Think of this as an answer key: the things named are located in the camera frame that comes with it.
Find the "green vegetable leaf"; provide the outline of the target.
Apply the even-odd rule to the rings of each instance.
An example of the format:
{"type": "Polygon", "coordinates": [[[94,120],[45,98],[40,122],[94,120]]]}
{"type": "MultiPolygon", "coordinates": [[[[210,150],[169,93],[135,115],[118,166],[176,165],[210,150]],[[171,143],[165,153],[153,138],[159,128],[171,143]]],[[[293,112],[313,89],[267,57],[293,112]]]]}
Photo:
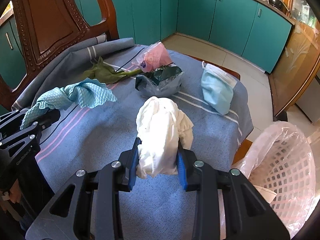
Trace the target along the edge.
{"type": "Polygon", "coordinates": [[[98,62],[94,63],[92,68],[89,70],[84,71],[82,77],[84,79],[89,78],[91,80],[97,79],[100,83],[110,85],[141,73],[141,69],[129,72],[119,70],[117,72],[110,64],[104,63],[102,57],[99,57],[98,62]]]}

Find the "silver green foil packet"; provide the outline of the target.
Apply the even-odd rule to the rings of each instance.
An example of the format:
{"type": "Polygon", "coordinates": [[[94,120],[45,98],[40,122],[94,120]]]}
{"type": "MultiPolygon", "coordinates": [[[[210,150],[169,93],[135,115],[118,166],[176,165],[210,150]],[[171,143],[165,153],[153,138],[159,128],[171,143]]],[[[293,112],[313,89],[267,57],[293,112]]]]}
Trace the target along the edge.
{"type": "Polygon", "coordinates": [[[170,97],[180,91],[183,70],[178,66],[161,66],[136,76],[135,89],[144,97],[170,97]]]}

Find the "black wok on counter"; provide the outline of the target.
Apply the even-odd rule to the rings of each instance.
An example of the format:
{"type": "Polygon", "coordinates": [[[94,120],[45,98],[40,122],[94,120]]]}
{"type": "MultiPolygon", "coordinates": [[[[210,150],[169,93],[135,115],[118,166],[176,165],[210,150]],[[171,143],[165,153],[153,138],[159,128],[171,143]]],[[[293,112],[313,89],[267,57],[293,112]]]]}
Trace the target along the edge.
{"type": "Polygon", "coordinates": [[[283,8],[286,9],[286,11],[289,11],[283,0],[267,0],[268,3],[275,8],[279,9],[280,11],[283,10],[283,8]]]}

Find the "brown wooden chair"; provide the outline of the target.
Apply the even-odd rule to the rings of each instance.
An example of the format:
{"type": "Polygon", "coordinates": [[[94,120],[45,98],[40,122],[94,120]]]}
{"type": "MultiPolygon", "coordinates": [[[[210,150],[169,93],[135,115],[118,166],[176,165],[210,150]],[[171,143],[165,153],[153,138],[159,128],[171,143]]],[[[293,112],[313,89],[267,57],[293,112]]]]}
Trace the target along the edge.
{"type": "Polygon", "coordinates": [[[97,0],[102,20],[93,26],[81,16],[75,0],[1,0],[1,5],[6,1],[13,2],[26,67],[26,75],[16,88],[1,80],[1,106],[6,109],[11,109],[27,85],[69,47],[101,34],[109,40],[119,38],[112,0],[97,0]]]}

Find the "pink plastic bag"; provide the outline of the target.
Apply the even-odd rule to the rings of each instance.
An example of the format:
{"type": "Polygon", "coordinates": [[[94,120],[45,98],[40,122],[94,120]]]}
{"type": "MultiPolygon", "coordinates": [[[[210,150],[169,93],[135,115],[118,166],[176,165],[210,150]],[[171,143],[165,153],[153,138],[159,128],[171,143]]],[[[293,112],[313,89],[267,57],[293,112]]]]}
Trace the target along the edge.
{"type": "Polygon", "coordinates": [[[132,60],[132,65],[144,73],[149,73],[161,66],[172,64],[169,53],[162,42],[154,43],[138,53],[132,60]]]}

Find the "blue striped tablecloth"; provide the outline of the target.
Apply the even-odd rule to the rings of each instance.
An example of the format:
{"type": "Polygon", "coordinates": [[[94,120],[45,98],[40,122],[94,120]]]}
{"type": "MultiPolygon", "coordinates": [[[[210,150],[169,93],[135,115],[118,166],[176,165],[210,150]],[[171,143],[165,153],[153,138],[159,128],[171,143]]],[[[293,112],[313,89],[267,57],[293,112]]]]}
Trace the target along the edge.
{"type": "MultiPolygon", "coordinates": [[[[102,57],[104,63],[128,70],[142,46],[131,38],[106,42],[91,38],[69,48],[29,84],[13,109],[29,108],[45,92],[83,79],[82,73],[102,57]]],[[[167,98],[173,109],[193,123],[193,141],[188,146],[213,168],[228,171],[240,144],[253,130],[248,93],[236,80],[227,114],[218,113],[203,97],[202,63],[169,51],[183,74],[180,90],[167,98]]],[[[115,161],[139,138],[150,151],[162,151],[160,141],[171,133],[171,118],[153,121],[152,110],[163,98],[144,96],[130,77],[111,86],[115,102],[94,108],[71,105],[60,120],[44,131],[35,160],[53,191],[57,191],[78,169],[97,171],[115,161]]],[[[185,192],[178,176],[158,174],[138,178],[131,192],[120,194],[125,239],[191,239],[196,194],[185,192]]]]}

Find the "light blue face mask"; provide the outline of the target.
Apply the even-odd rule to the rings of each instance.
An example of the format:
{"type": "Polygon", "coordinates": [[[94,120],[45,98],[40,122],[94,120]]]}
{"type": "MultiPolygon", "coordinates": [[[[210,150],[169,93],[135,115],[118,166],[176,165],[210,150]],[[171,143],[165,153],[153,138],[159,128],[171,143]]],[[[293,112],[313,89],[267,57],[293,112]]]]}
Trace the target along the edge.
{"type": "Polygon", "coordinates": [[[202,69],[201,88],[205,102],[221,115],[226,115],[231,107],[237,80],[221,68],[204,61],[202,69]]]}

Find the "teal waffle cloth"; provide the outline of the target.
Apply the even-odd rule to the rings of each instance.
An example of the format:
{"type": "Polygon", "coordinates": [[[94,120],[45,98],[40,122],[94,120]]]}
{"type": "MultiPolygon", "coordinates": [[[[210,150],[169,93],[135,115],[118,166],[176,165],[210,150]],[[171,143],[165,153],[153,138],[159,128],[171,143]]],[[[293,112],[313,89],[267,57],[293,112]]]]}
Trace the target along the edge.
{"type": "Polygon", "coordinates": [[[86,78],[66,87],[55,87],[43,93],[36,100],[35,105],[26,111],[20,129],[27,128],[49,110],[67,110],[72,104],[81,108],[94,108],[107,101],[116,102],[117,98],[106,84],[100,83],[97,79],[86,78]]]}

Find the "white tissue wad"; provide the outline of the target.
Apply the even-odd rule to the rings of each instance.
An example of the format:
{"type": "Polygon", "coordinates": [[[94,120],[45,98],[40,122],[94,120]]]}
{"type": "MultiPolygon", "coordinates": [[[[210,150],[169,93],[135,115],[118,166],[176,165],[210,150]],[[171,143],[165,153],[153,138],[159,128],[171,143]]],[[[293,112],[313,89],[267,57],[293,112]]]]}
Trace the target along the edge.
{"type": "Polygon", "coordinates": [[[178,145],[189,150],[193,143],[194,124],[188,116],[171,99],[152,96],[140,107],[136,126],[142,141],[136,175],[176,175],[178,145]]]}

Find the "teal kitchen cabinets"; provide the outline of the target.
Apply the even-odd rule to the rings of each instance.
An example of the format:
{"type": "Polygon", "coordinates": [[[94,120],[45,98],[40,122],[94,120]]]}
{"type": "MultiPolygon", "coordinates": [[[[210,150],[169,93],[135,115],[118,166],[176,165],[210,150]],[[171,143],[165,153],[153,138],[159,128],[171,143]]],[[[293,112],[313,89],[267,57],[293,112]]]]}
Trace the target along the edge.
{"type": "Polygon", "coordinates": [[[152,44],[178,32],[225,48],[270,73],[290,25],[254,0],[112,0],[121,38],[152,44]]]}

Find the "pink lined laundry basket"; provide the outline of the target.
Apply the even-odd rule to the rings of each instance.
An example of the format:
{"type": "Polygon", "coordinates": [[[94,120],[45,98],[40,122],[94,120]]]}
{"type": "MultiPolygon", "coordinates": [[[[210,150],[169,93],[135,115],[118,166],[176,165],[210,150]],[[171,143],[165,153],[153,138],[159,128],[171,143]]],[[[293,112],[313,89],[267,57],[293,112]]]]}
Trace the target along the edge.
{"type": "Polygon", "coordinates": [[[274,122],[232,167],[263,195],[294,237],[315,208],[316,166],[304,133],[289,122],[274,122]]]}

